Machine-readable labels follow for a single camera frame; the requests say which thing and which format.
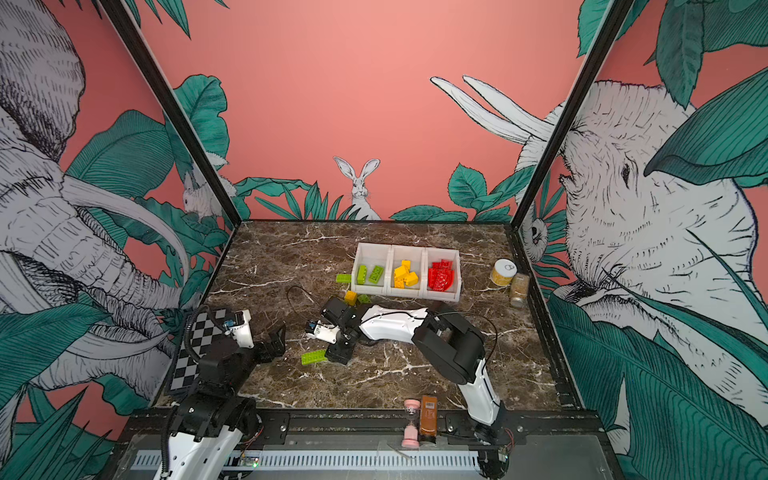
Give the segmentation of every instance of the rabbit illustration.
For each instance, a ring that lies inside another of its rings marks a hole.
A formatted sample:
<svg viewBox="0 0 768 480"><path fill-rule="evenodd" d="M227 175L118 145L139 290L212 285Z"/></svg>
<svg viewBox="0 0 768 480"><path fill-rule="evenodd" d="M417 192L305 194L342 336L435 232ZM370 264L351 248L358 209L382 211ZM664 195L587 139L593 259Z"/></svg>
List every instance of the rabbit illustration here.
<svg viewBox="0 0 768 480"><path fill-rule="evenodd" d="M369 160L362 168L359 177L355 175L355 169L352 168L352 165L348 164L344 159L334 157L333 160L339 165L341 173L352 181L352 209L349 212L358 210L355 216L356 220L381 220L381 217L368 205L368 189L366 188L366 177L379 167L381 163L379 159Z"/></svg>

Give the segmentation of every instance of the robotic arm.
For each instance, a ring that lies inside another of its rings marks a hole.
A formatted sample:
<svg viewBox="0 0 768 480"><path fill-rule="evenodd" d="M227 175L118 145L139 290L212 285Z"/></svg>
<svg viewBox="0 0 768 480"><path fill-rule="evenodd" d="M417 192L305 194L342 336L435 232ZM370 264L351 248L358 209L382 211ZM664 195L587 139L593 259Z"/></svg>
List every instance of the robotic arm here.
<svg viewBox="0 0 768 480"><path fill-rule="evenodd" d="M323 317L333 326L309 323L307 336L331 345L326 358L343 363L352 358L355 344L390 339L416 345L424 357L448 380L458 384L469 416L482 425L493 425L502 403L485 368L485 336L460 313L444 303L436 311L391 310L379 305L348 306L333 297L323 307ZM443 339L447 332L448 339ZM480 428L487 435L488 430Z"/></svg>

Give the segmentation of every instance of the jar lid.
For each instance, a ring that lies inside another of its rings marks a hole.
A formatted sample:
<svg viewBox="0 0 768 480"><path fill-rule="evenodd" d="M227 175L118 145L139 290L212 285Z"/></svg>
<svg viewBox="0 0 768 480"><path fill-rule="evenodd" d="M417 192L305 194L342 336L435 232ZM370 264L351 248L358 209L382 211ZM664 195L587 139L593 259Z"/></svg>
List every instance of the jar lid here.
<svg viewBox="0 0 768 480"><path fill-rule="evenodd" d="M499 275L507 278L515 276L515 274L518 272L518 266L515 265L512 260L506 258L496 260L496 264L494 264L493 268Z"/></svg>

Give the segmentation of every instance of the rabbit ear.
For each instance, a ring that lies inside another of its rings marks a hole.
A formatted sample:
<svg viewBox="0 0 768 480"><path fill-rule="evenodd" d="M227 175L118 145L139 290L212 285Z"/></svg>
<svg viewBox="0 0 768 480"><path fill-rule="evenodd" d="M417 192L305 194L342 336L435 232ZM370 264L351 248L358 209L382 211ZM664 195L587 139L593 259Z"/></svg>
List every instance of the rabbit ear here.
<svg viewBox="0 0 768 480"><path fill-rule="evenodd" d="M192 176L190 175L189 172L187 172L184 175L184 188L186 188L187 190L192 190L193 189L193 186L192 186Z"/></svg>
<svg viewBox="0 0 768 480"><path fill-rule="evenodd" d="M366 166L362 168L362 173L360 174L360 178L368 177L370 174L373 173L373 171L377 168L379 168L379 164L381 162L378 158L373 158L372 160L368 160L366 163Z"/></svg>
<svg viewBox="0 0 768 480"><path fill-rule="evenodd" d="M352 165L348 164L343 158L334 157L333 160L339 165L339 170L341 170L341 173L344 174L345 177L350 180L355 180L355 169L352 168Z"/></svg>

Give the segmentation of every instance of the wire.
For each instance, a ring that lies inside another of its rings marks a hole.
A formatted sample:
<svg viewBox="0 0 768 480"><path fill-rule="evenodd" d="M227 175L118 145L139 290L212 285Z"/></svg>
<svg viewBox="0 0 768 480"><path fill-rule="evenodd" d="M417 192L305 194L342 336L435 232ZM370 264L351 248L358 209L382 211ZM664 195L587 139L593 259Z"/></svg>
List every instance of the wire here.
<svg viewBox="0 0 768 480"><path fill-rule="evenodd" d="M315 300L315 299L312 297L312 295L310 295L310 293L309 293L309 292L307 292L307 291L306 291L306 289L305 289L303 286L300 286L300 285L291 285L291 286L289 286L289 287L288 287L288 290L286 290L286 300L288 300L288 304L290 305L290 309L291 309L291 310L293 310L293 313L295 313L295 314L296 314L296 316L298 316L300 319L302 319L302 320L304 320L304 321L306 321L306 322L311 322L312 320L310 320L310 319L306 318L304 315L299 315L299 313L296 311L296 308L294 308L294 307L293 307L293 302L291 302L291 301L290 301L290 296L289 296L289 293L290 293L290 291L291 291L291 290L293 290L294 288L297 288L297 289L301 290L302 292L304 292L304 295L306 295L306 296L307 296L307 297L308 297L310 300L312 300L312 303L314 303L315 305L317 305L317 306L320 306L320 304L319 304L319 303L317 303L317 300Z"/></svg>

